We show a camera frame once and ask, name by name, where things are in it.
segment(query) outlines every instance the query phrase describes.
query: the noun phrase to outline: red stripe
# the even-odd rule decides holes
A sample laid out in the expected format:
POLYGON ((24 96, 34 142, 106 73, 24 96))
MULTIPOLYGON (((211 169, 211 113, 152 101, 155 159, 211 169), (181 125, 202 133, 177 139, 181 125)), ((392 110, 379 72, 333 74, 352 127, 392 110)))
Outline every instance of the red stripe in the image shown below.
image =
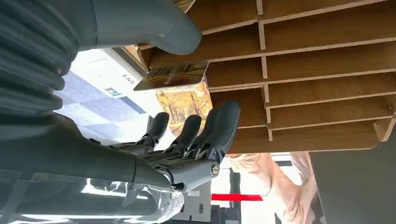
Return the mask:
POLYGON ((260 195, 240 195, 240 194, 212 194, 212 200, 214 201, 262 201, 260 195))

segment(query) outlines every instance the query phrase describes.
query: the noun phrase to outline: metal bolt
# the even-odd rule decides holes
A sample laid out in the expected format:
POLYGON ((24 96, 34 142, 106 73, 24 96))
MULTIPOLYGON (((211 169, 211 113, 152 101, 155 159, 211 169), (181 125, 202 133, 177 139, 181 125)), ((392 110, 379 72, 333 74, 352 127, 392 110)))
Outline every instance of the metal bolt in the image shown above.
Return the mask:
POLYGON ((211 166, 211 176, 216 177, 219 174, 220 166, 218 163, 214 163, 211 166))

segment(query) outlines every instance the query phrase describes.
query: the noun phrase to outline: tiled floor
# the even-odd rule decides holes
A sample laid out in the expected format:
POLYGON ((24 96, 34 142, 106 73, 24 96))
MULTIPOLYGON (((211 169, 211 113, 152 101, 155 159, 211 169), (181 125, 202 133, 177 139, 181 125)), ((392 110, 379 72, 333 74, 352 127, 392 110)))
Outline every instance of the tiled floor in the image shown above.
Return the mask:
POLYGON ((62 91, 55 94, 63 108, 55 112, 71 119, 86 138, 103 144, 138 140, 146 132, 149 115, 128 97, 111 98, 69 72, 62 91))

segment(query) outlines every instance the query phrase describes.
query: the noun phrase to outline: card with trees image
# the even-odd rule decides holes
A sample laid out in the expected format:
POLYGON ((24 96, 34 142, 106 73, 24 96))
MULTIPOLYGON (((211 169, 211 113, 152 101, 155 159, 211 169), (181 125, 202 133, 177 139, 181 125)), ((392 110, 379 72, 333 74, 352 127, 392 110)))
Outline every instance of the card with trees image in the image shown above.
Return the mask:
POLYGON ((178 136, 188 116, 201 116, 199 133, 202 132, 209 111, 212 109, 209 89, 205 76, 198 84, 162 88, 156 90, 156 97, 164 112, 170 116, 169 127, 178 136))

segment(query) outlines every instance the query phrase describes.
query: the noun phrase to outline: black robotic finger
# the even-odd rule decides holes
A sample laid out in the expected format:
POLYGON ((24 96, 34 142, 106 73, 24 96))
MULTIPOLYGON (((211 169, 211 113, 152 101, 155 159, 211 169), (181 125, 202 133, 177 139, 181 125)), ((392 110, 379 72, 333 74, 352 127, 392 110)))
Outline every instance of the black robotic finger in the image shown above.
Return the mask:
POLYGON ((239 104, 236 101, 225 102, 220 108, 214 130, 206 139, 197 159, 206 158, 221 163, 233 142, 239 117, 239 104))
POLYGON ((189 116, 184 123, 180 135, 172 142, 171 146, 168 149, 164 150, 164 153, 177 152, 179 155, 183 156, 197 137, 200 126, 200 116, 189 116))
POLYGON ((128 142, 113 145, 119 150, 127 151, 135 154, 142 154, 152 152, 159 140, 163 137, 166 127, 168 126, 169 114, 161 112, 151 122, 151 125, 147 127, 147 132, 137 142, 128 142))
POLYGON ((213 108, 209 112, 202 133, 194 140, 185 158, 195 158, 201 152, 202 146, 204 145, 206 139, 210 136, 214 130, 214 127, 216 126, 219 112, 219 108, 213 108))

